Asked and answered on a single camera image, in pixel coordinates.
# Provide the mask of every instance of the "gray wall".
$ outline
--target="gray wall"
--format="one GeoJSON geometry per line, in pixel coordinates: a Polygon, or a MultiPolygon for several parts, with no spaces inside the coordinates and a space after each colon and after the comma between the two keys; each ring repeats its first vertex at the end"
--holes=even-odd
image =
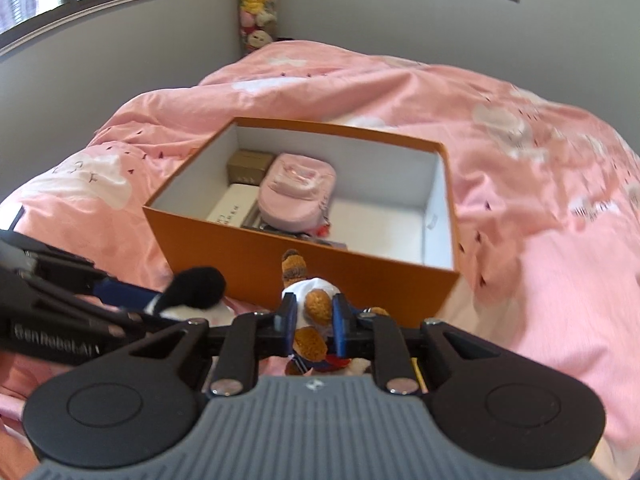
{"type": "Polygon", "coordinates": [[[640,0],[279,0],[283,36],[487,73],[600,116],[640,152],[640,0]]]}
{"type": "MultiPolygon", "coordinates": [[[[640,0],[280,0],[279,14],[283,36],[462,66],[587,108],[640,152],[640,0]]],[[[0,198],[129,98],[235,61],[236,23],[236,0],[141,0],[2,56],[0,198]]]]}
{"type": "Polygon", "coordinates": [[[0,200],[85,146],[128,99],[237,60],[236,16],[236,0],[139,0],[0,57],[0,200]]]}

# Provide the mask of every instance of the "metal screw head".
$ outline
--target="metal screw head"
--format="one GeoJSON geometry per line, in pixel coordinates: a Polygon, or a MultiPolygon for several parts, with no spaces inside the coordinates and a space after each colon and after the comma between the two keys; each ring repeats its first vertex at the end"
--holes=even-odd
{"type": "Polygon", "coordinates": [[[324,388],[324,383],[320,379],[311,379],[305,386],[308,390],[317,392],[324,388]]]}
{"type": "Polygon", "coordinates": [[[398,377],[395,379],[391,379],[386,384],[386,389],[391,394],[395,395],[410,395],[415,393],[420,389],[420,384],[418,384],[413,379],[409,379],[407,377],[398,377]]]}
{"type": "Polygon", "coordinates": [[[235,379],[219,379],[210,386],[211,393],[221,397],[231,397],[242,391],[242,383],[235,379]]]}

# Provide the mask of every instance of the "open cardboard box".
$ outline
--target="open cardboard box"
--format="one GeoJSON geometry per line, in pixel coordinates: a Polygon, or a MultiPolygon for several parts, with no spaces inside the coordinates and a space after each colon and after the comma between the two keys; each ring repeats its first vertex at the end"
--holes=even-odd
{"type": "Polygon", "coordinates": [[[311,276],[332,282],[357,308],[381,306],[417,326],[459,277],[447,155],[436,142],[303,121],[239,118],[214,134],[144,207],[174,272],[213,266],[227,294],[276,308],[281,260],[296,249],[311,276]],[[324,160],[337,173],[330,240],[348,249],[226,226],[206,218],[228,188],[238,149],[324,160]]]}

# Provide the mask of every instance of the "stuffed toy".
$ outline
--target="stuffed toy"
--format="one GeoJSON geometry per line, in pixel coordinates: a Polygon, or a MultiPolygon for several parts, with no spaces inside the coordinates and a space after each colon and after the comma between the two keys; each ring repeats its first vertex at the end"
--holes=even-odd
{"type": "MultiPolygon", "coordinates": [[[[332,332],[332,300],[340,290],[322,278],[308,278],[305,259],[293,249],[282,257],[282,285],[282,297],[291,292],[298,302],[293,343],[295,355],[287,364],[286,373],[300,375],[301,364],[316,373],[336,373],[350,367],[350,359],[340,359],[327,353],[326,339],[332,332]]],[[[388,316],[383,308],[373,307],[371,311],[388,316]]]]}
{"type": "Polygon", "coordinates": [[[176,274],[145,312],[176,321],[203,317],[210,326],[230,325],[236,314],[225,303],[225,289],[226,281],[219,270],[194,267],[176,274]]]}
{"type": "Polygon", "coordinates": [[[245,54],[275,41],[278,0],[239,0],[240,37],[245,54]]]}

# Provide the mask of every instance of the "pink duvet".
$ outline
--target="pink duvet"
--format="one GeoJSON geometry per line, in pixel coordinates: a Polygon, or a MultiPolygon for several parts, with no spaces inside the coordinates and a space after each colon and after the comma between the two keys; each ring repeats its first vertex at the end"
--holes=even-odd
{"type": "MultiPolygon", "coordinates": [[[[125,104],[87,148],[7,199],[26,208],[18,230],[162,288],[170,272],[141,206],[235,116],[444,143],[468,287],[443,316],[594,388],[607,409],[596,461],[612,478],[631,475],[640,456],[639,159],[584,110],[459,68],[276,43],[199,86],[125,104]]],[[[53,373],[2,359],[0,393],[13,398],[53,373]]],[[[0,429],[19,431],[19,413],[5,411],[0,429]]],[[[0,451],[8,439],[21,446],[17,438],[0,431],[0,451]]],[[[0,476],[16,478],[12,466],[0,465],[0,476]]]]}

